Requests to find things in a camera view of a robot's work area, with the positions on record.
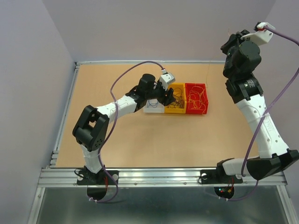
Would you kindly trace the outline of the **yellow plastic bin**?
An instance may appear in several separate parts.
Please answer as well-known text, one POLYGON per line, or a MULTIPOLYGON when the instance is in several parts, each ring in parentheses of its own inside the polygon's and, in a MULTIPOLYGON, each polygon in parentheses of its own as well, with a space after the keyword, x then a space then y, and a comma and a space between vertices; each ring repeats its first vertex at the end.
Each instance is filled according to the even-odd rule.
POLYGON ((166 114, 185 114, 186 112, 186 93, 185 83, 173 83, 170 87, 174 90, 175 102, 164 108, 166 114))

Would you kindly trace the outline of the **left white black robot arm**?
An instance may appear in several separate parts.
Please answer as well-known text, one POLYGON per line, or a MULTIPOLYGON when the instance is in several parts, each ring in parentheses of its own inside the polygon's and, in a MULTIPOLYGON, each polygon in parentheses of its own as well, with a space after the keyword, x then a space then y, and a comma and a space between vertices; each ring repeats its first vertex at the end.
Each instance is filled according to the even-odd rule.
POLYGON ((156 99, 163 106, 171 104, 175 101, 174 90, 170 87, 174 81, 170 73, 162 74, 157 81, 153 75, 143 74, 138 85, 115 102, 99 107, 88 105, 83 109, 72 135, 82 147, 85 167, 89 171, 87 177, 92 183, 101 183, 104 178, 99 150, 105 143, 108 125, 139 111, 148 100, 156 99))

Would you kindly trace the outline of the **white plastic bin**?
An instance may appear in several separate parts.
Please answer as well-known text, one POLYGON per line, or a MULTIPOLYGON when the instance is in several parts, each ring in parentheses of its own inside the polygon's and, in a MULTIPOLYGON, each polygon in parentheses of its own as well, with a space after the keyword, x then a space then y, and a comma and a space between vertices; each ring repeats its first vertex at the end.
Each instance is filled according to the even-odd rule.
POLYGON ((144 113, 164 113, 164 106, 157 99, 148 100, 143 107, 144 113))

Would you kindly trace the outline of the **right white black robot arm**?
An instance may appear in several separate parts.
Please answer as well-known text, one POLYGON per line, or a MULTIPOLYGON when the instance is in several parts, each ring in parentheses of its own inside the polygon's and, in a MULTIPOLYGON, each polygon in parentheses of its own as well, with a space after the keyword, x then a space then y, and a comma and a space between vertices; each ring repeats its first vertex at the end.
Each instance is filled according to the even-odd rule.
POLYGON ((266 29, 257 29, 255 33, 243 30, 232 34, 221 47, 226 55, 223 69, 226 89, 253 132, 249 148, 256 142, 258 156, 249 158, 247 152, 243 159, 220 161, 215 170, 215 177, 220 182, 226 182, 233 175, 250 175, 261 180, 284 171, 299 159, 298 150, 291 150, 280 136, 262 87, 253 75, 262 59, 259 47, 268 43, 272 36, 273 33, 266 29))

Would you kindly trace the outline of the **red plastic bin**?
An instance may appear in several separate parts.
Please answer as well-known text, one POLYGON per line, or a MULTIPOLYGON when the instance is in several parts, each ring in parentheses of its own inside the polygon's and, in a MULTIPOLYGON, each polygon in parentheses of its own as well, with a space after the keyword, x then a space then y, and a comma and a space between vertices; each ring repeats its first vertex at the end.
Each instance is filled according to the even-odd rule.
POLYGON ((208 110, 206 85, 185 83, 186 114, 205 115, 208 110))

